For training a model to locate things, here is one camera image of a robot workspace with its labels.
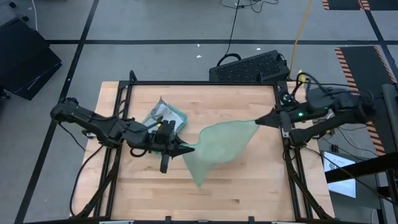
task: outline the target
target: black metal frame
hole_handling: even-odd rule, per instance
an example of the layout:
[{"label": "black metal frame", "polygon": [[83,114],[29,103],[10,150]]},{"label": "black metal frame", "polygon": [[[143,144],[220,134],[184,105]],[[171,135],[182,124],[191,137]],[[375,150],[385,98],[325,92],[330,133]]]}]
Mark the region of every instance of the black metal frame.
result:
[{"label": "black metal frame", "polygon": [[[127,118],[128,114],[128,108],[129,108],[129,103],[131,100],[131,95],[132,95],[132,88],[134,85],[262,85],[262,86],[272,86],[274,88],[274,94],[275,94],[275,102],[277,104],[280,104],[280,93],[283,91],[287,91],[287,84],[285,81],[283,82],[209,82],[209,81],[204,81],[204,82],[197,82],[197,81],[137,81],[137,78],[134,74],[134,72],[130,72],[130,80],[129,81],[120,81],[118,85],[118,92],[116,94],[116,100],[115,100],[115,105],[114,105],[114,111],[113,114],[117,114],[118,111],[118,105],[122,102],[122,95],[123,92],[126,90],[126,97],[124,99],[125,107],[123,108],[122,112],[122,117]],[[283,136],[283,133],[281,131],[281,138],[282,142],[284,145],[284,150],[289,151],[290,149],[290,144],[289,141]],[[115,157],[114,157],[114,162],[112,169],[108,172],[109,168],[109,163],[111,161],[111,151],[116,150]],[[88,214],[90,214],[91,211],[88,211],[85,213],[85,215],[81,217],[75,217],[75,218],[70,218],[66,220],[52,220],[52,221],[46,221],[46,222],[36,222],[36,224],[69,224],[69,223],[84,223],[84,224],[94,224],[94,223],[99,223],[103,221],[111,221],[111,214],[112,214],[112,209],[113,209],[113,201],[114,201],[114,195],[115,195],[115,190],[116,190],[116,182],[118,178],[118,171],[119,171],[119,164],[120,164],[120,158],[121,158],[121,147],[117,149],[106,149],[105,157],[104,157],[104,162],[103,162],[103,168],[101,172],[101,179],[99,182],[99,189],[95,193],[96,197],[96,204],[94,208],[94,213],[93,217],[87,217]],[[295,153],[295,161],[297,165],[297,173],[299,177],[300,183],[306,187],[306,181],[305,181],[305,174],[304,174],[304,169],[303,169],[303,163],[302,163],[302,158],[300,155],[300,151],[296,150],[294,151]],[[290,163],[291,161],[291,156],[289,153],[285,154],[285,164],[286,167],[288,168],[292,164]],[[393,163],[393,161],[396,161],[398,159],[398,153],[394,154],[388,154],[382,157],[378,157],[375,159],[370,159],[368,161],[360,162],[353,166],[352,168],[350,166],[345,167],[348,169],[350,172],[352,172],[356,177],[361,176],[361,175],[366,175],[366,174],[374,174],[380,171],[383,171],[383,169],[391,169],[395,168],[397,165]],[[359,166],[368,166],[368,164],[372,165],[383,165],[380,169],[366,169],[366,170],[358,170],[357,168]],[[380,192],[383,192],[383,194],[387,194],[386,192],[392,195],[393,201],[397,201],[398,195],[397,195],[397,189],[395,184],[390,184],[391,181],[394,180],[394,176],[390,174],[389,178],[389,188],[388,191],[385,188],[380,188]],[[305,205],[305,213],[306,213],[306,218],[302,218],[300,214],[300,206],[299,206],[299,200],[297,197],[297,189],[296,189],[296,182],[294,179],[288,175],[289,177],[289,185],[290,185],[290,193],[292,197],[292,205],[293,205],[293,211],[294,211],[294,217],[296,222],[302,222],[302,223],[340,223],[340,224],[354,224],[354,222],[342,222],[339,220],[325,220],[325,219],[314,219],[313,214],[312,214],[312,207],[309,203],[310,198],[306,198],[305,194],[303,194],[303,201]],[[326,173],[326,179],[328,182],[335,182],[343,179],[347,179],[347,176],[344,172],[340,170],[332,170]],[[100,210],[101,210],[101,203],[102,203],[102,197],[103,197],[103,192],[105,188],[110,184],[109,188],[109,197],[108,197],[108,202],[106,205],[106,210],[105,210],[105,216],[100,216]],[[380,210],[377,211],[377,216],[379,218],[380,223],[386,223],[386,214],[384,210],[384,206],[381,207]],[[134,223],[152,223],[152,224],[191,224],[193,222],[199,222],[199,221],[172,221],[171,217],[165,217],[165,220],[134,220]],[[248,222],[250,224],[265,224],[265,223],[271,223],[271,222],[256,222],[254,220],[254,217],[248,217]],[[219,222],[219,221],[208,221],[207,223],[214,223],[214,224],[247,224],[248,222],[232,222],[232,221],[226,221],[226,222]]]}]

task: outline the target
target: cable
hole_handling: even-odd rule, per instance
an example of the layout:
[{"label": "cable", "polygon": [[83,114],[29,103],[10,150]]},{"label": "cable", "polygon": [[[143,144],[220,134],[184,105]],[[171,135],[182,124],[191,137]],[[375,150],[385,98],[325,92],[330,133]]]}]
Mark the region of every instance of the cable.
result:
[{"label": "cable", "polygon": [[307,20],[308,13],[310,12],[311,5],[312,5],[312,0],[310,0],[308,2],[307,9],[305,10],[305,13],[304,13],[303,21],[301,22],[300,29],[297,32],[296,40],[294,41],[293,53],[292,53],[292,61],[290,62],[290,74],[292,73],[292,69],[293,69],[293,66],[294,66],[294,57],[296,56],[297,42],[299,41],[301,33],[303,32],[305,21]]},{"label": "cable", "polygon": [[73,138],[73,140],[75,140],[75,143],[76,143],[83,151],[86,151],[86,149],[77,141],[77,139],[75,138],[75,136],[74,136],[70,131],[68,131],[68,129],[66,129],[64,126],[62,126],[61,123],[58,123],[58,125],[59,125],[64,131],[66,131],[66,132]]},{"label": "cable", "polygon": [[322,92],[324,92],[324,94],[329,95],[328,91],[323,87],[324,84],[321,84],[313,75],[310,75],[307,72],[300,72],[299,74],[297,74],[296,85],[299,82],[299,78],[300,78],[301,75],[305,75],[306,77],[310,77],[315,82],[315,84],[317,84],[319,86],[319,88],[322,90]]},{"label": "cable", "polygon": [[73,196],[75,194],[75,190],[76,190],[76,186],[77,186],[77,182],[79,180],[79,176],[81,174],[81,171],[83,170],[83,168],[86,166],[87,162],[90,161],[90,159],[92,159],[95,155],[97,155],[97,153],[99,153],[99,151],[103,148],[104,146],[101,145],[101,147],[99,147],[89,158],[86,159],[86,161],[83,163],[83,165],[81,165],[79,171],[77,172],[77,176],[75,179],[75,184],[73,184],[73,189],[72,189],[72,194],[70,196],[70,200],[69,200],[69,212],[72,215],[72,217],[75,217],[75,213],[73,212],[73,207],[72,207],[72,203],[73,203]]},{"label": "cable", "polygon": [[[322,137],[323,138],[323,140],[325,140],[327,143],[329,143],[330,145],[333,145],[332,143],[330,143],[330,141],[328,141],[329,139],[325,139],[324,137]],[[344,150],[344,149],[342,149],[342,148],[338,148],[339,150],[342,150],[343,152],[345,152],[345,153],[347,153],[347,154],[349,154],[350,156],[352,156],[352,157],[354,157],[355,159],[357,159],[357,160],[360,160],[360,161],[364,161],[363,159],[360,159],[360,158],[358,158],[358,157],[356,157],[356,156],[354,156],[354,155],[352,155],[352,153],[349,153],[348,151],[346,151],[346,150]]]},{"label": "cable", "polygon": [[294,87],[294,89],[293,89],[293,91],[292,91],[292,97],[293,97],[293,100],[294,101],[296,101],[297,102],[297,100],[295,99],[295,97],[296,97],[296,92],[297,92],[297,90],[300,88],[300,86],[302,86],[303,85],[303,82],[296,82],[296,86]]},{"label": "cable", "polygon": [[158,119],[157,122],[155,122],[155,123],[149,125],[149,126],[146,127],[146,128],[143,128],[143,129],[140,129],[140,130],[131,130],[131,129],[129,129],[129,127],[128,127],[126,124],[124,124],[124,123],[122,122],[122,120],[120,119],[120,117],[119,117],[119,115],[123,112],[123,110],[120,111],[120,106],[121,106],[124,102],[126,102],[126,100],[122,100],[122,101],[119,103],[119,105],[118,105],[118,108],[117,108],[118,115],[116,115],[116,119],[117,119],[117,121],[119,122],[119,124],[120,124],[125,130],[131,131],[132,133],[141,133],[141,132],[144,132],[144,131],[148,131],[149,129],[153,128],[154,126],[157,126],[158,124],[162,123],[161,119],[162,119],[163,117],[161,116],[161,118]]},{"label": "cable", "polygon": [[245,4],[242,4],[242,5],[237,5],[237,4],[235,4],[236,6],[227,6],[227,5],[225,5],[224,3],[223,3],[223,1],[224,0],[220,0],[220,4],[222,5],[222,6],[224,6],[224,7],[228,7],[228,8],[231,8],[231,9],[236,9],[236,8],[238,8],[238,9],[244,9],[245,7],[248,7],[248,6],[253,6],[253,5],[255,5],[255,4],[257,4],[257,3],[259,3],[259,2],[261,2],[261,10],[262,10],[262,5],[264,4],[264,3],[268,3],[268,4],[278,4],[279,3],[279,0],[274,0],[274,2],[269,2],[269,1],[265,1],[265,0],[252,0],[251,1],[251,3],[250,4],[247,4],[247,5],[245,5]]},{"label": "cable", "polygon": [[[286,160],[286,152],[290,152],[290,151],[289,151],[289,150],[284,150],[284,151],[282,152],[282,158],[283,158],[284,161],[287,161],[287,160]],[[288,162],[292,162],[295,158],[296,158],[296,153],[293,155],[292,158],[290,158],[290,160],[289,160]]]},{"label": "cable", "polygon": [[37,31],[37,12],[36,12],[36,5],[35,1],[32,0],[33,10],[35,11],[35,24],[36,24],[36,31]]},{"label": "cable", "polygon": [[307,94],[310,91],[310,87],[311,87],[311,79],[307,79],[307,87],[305,88],[305,94]]},{"label": "cable", "polygon": [[330,113],[326,119],[329,119],[331,115],[334,115],[334,113]]},{"label": "cable", "polygon": [[373,224],[373,213],[374,211],[376,211],[376,209],[372,209],[372,213],[371,213],[371,224]]},{"label": "cable", "polygon": [[[347,86],[347,87],[349,87],[349,85],[345,85],[345,84],[337,84],[337,83],[317,83],[317,85],[320,87],[320,86],[325,86],[325,85],[331,85],[331,86]],[[367,90],[367,89],[364,89],[364,88],[358,88],[359,90],[362,90],[362,91],[365,91],[366,93],[368,93],[369,94],[369,96],[372,98],[372,100],[374,100],[374,98],[373,98],[373,93],[371,93],[369,90]]]},{"label": "cable", "polygon": [[379,97],[376,97],[376,98],[373,99],[373,100],[378,100],[378,99],[384,99],[384,97],[383,97],[383,96],[379,96]]},{"label": "cable", "polygon": [[234,22],[233,22],[233,24],[232,24],[231,36],[229,37],[228,49],[226,50],[225,55],[228,54],[229,48],[231,47],[232,35],[234,34],[234,28],[235,28],[235,22],[236,22],[236,15],[238,14],[238,9],[239,9],[239,7],[237,6],[237,7],[236,7],[236,10],[235,10]]},{"label": "cable", "polygon": [[132,152],[133,150],[134,150],[134,148],[130,149],[130,155],[132,157],[136,157],[136,158],[140,158],[140,157],[144,156],[145,154],[147,154],[147,152],[148,152],[147,149],[144,149],[144,151],[141,154],[135,154],[135,153]]},{"label": "cable", "polygon": [[348,142],[348,144],[350,144],[350,146],[353,146],[354,148],[359,149],[359,150],[362,150],[362,151],[371,152],[371,153],[373,153],[375,156],[378,156],[376,153],[370,151],[369,149],[362,149],[362,148],[360,148],[360,147],[356,147],[356,146],[352,145],[352,144],[350,143],[350,141],[346,138],[346,136],[343,134],[343,132],[341,132],[339,129],[337,129],[337,130],[341,133],[341,135],[342,135],[343,138]]},{"label": "cable", "polygon": [[392,200],[390,200],[390,199],[386,198],[385,196],[379,194],[379,192],[373,190],[371,187],[369,187],[368,185],[366,185],[364,182],[362,182],[362,181],[359,180],[358,178],[354,177],[354,175],[350,174],[347,170],[345,170],[344,168],[342,168],[342,167],[338,166],[337,164],[335,164],[334,162],[332,162],[329,158],[326,158],[324,155],[320,154],[319,152],[317,152],[317,151],[315,151],[315,150],[313,150],[313,149],[310,149],[310,148],[307,148],[307,147],[304,147],[304,148],[307,149],[307,150],[309,150],[309,151],[312,151],[312,152],[318,154],[321,158],[326,159],[326,160],[329,161],[331,164],[335,165],[339,170],[343,171],[345,174],[347,174],[348,176],[350,176],[352,179],[355,179],[355,180],[358,181],[360,184],[362,184],[364,187],[366,187],[367,189],[369,189],[370,191],[372,191],[372,192],[373,192],[375,195],[377,195],[378,197],[383,198],[384,200],[390,202],[391,204],[393,204],[393,205],[395,205],[395,206],[398,206],[398,205],[395,204]]},{"label": "cable", "polygon": [[[255,5],[255,4],[259,3],[259,2],[261,2],[260,11],[256,11],[256,10],[254,10],[253,5]],[[267,4],[278,4],[279,0],[275,0],[274,2],[269,2],[269,1],[265,1],[265,0],[250,0],[251,10],[253,12],[255,12],[255,13],[261,13],[262,5],[264,5],[264,3],[267,3]]]},{"label": "cable", "polygon": [[360,145],[359,145],[359,143],[358,142],[356,142],[354,139],[353,139],[353,137],[348,133],[348,131],[345,131],[347,134],[348,134],[348,137],[351,139],[351,141],[353,141],[359,148],[361,147]]}]

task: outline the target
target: yellow cable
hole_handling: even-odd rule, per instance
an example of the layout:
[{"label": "yellow cable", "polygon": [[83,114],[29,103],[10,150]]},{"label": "yellow cable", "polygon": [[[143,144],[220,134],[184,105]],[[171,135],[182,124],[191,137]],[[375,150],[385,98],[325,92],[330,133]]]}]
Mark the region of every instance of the yellow cable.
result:
[{"label": "yellow cable", "polygon": [[292,69],[293,69],[293,65],[294,65],[294,57],[295,57],[295,55],[296,55],[297,42],[299,41],[301,32],[302,32],[303,29],[304,29],[304,24],[305,24],[305,21],[307,20],[308,13],[310,12],[311,4],[312,4],[312,0],[310,0],[310,1],[308,2],[308,6],[307,6],[307,9],[305,10],[305,14],[304,14],[304,17],[303,17],[303,21],[301,22],[300,29],[298,30],[298,33],[297,33],[297,36],[296,36],[296,40],[295,40],[295,42],[294,42],[293,54],[292,54],[292,61],[291,61],[291,63],[290,63],[290,74],[292,74]]}]

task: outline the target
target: black floor tape line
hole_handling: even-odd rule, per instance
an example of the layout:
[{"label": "black floor tape line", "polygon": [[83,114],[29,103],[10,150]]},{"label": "black floor tape line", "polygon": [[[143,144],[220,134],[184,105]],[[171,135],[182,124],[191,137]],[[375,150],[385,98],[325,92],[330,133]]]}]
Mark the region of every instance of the black floor tape line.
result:
[{"label": "black floor tape line", "polygon": [[[83,33],[82,33],[82,35],[80,37],[80,40],[79,40],[79,43],[78,43],[78,47],[76,49],[75,56],[73,57],[72,63],[70,65],[70,68],[69,68],[69,71],[68,71],[68,75],[66,77],[64,86],[63,86],[61,94],[60,94],[60,100],[63,100],[66,97],[67,93],[68,93],[68,90],[69,90],[69,87],[70,87],[70,83],[72,82],[72,78],[73,78],[73,75],[75,74],[76,66],[77,66],[77,63],[78,63],[79,58],[80,58],[81,51],[83,50],[84,41],[87,38],[87,34],[88,34],[89,29],[90,29],[90,25],[93,22],[93,18],[94,18],[94,14],[95,14],[96,8],[98,6],[98,2],[99,2],[99,0],[94,0],[93,1],[93,5],[91,6],[91,10],[90,10],[90,13],[88,14],[88,18],[87,18],[85,27],[83,29]],[[25,220],[25,216],[26,216],[26,213],[28,211],[30,201],[32,200],[33,193],[35,191],[37,182],[39,181],[40,173],[42,171],[42,168],[43,168],[43,165],[44,165],[44,162],[45,162],[45,158],[46,158],[47,153],[49,151],[51,140],[53,138],[53,135],[54,135],[56,127],[57,127],[56,122],[55,121],[51,121],[49,129],[48,129],[47,134],[46,134],[45,139],[44,139],[44,143],[42,145],[42,148],[40,150],[39,156],[37,158],[36,165],[34,167],[32,176],[30,177],[30,181],[29,181],[27,189],[25,191],[24,198],[22,199],[21,205],[19,207],[19,210],[18,210],[16,219],[14,221],[14,224],[21,224]]]},{"label": "black floor tape line", "polygon": [[[376,47],[340,47],[336,54],[347,82],[354,90],[367,89],[377,98],[381,96],[381,86],[394,81]],[[386,105],[381,99],[376,100],[375,105],[375,118],[367,124],[371,140],[379,155],[395,152]]]},{"label": "black floor tape line", "polygon": [[[47,40],[49,44],[79,44],[80,40]],[[294,40],[232,40],[232,44],[294,45]],[[85,40],[84,44],[98,45],[166,45],[166,44],[228,44],[223,39],[187,40]],[[398,40],[299,40],[299,45],[398,45]]]},{"label": "black floor tape line", "polygon": [[377,40],[381,42],[381,44],[380,44],[381,49],[383,50],[384,56],[386,57],[387,62],[388,62],[388,64],[389,64],[390,67],[391,67],[392,73],[395,75],[395,77],[396,77],[396,79],[397,79],[397,78],[398,78],[398,68],[397,68],[397,64],[396,64],[394,58],[392,57],[392,55],[391,55],[391,53],[390,53],[390,50],[389,50],[388,47],[387,47],[386,41],[384,40],[384,38],[383,38],[383,36],[382,36],[382,34],[381,34],[381,32],[380,32],[380,29],[379,29],[379,27],[377,26],[376,21],[375,21],[374,18],[373,18],[373,15],[372,15],[371,11],[365,10],[365,13],[366,13],[366,17],[367,17],[368,20],[369,20],[369,23],[370,23],[371,26],[372,26],[372,29],[373,29],[373,31],[374,31],[374,34],[375,34],[376,37],[377,37]]},{"label": "black floor tape line", "polygon": [[398,11],[396,0],[323,0],[326,10]]}]

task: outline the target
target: orange and black hazard tape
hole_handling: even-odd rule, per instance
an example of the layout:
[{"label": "orange and black hazard tape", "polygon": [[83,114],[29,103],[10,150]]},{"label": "orange and black hazard tape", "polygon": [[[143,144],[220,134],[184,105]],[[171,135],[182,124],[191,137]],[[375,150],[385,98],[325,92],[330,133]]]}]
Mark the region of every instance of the orange and black hazard tape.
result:
[{"label": "orange and black hazard tape", "polygon": [[[336,47],[335,52],[337,54],[338,61],[340,62],[341,68],[343,69],[344,76],[347,79],[348,86],[354,90],[357,94],[359,94],[358,87],[356,86],[354,77],[351,73],[351,70],[349,69],[349,66],[347,64],[346,59],[344,58],[343,52],[339,47]],[[372,122],[366,123],[366,126],[368,127],[368,133],[369,136],[371,137],[371,140],[373,142],[374,148],[376,149],[376,152],[379,156],[385,155],[385,151],[383,148],[383,145],[380,141],[379,135],[376,131],[376,128],[374,128]]]},{"label": "orange and black hazard tape", "polygon": [[381,55],[379,49],[376,46],[373,46],[373,47],[376,50],[376,53],[379,56],[381,63],[384,65],[384,68],[386,69],[386,72],[388,73],[388,76],[390,77],[391,81],[396,83],[397,81],[394,78],[394,76],[392,75],[392,73],[390,72],[390,70],[388,69],[388,66],[387,66],[386,62],[384,61],[383,56]]},{"label": "orange and black hazard tape", "polygon": [[358,0],[360,10],[371,10],[368,0]]},{"label": "orange and black hazard tape", "polygon": [[322,0],[323,8],[329,10],[329,2],[328,0]]}]

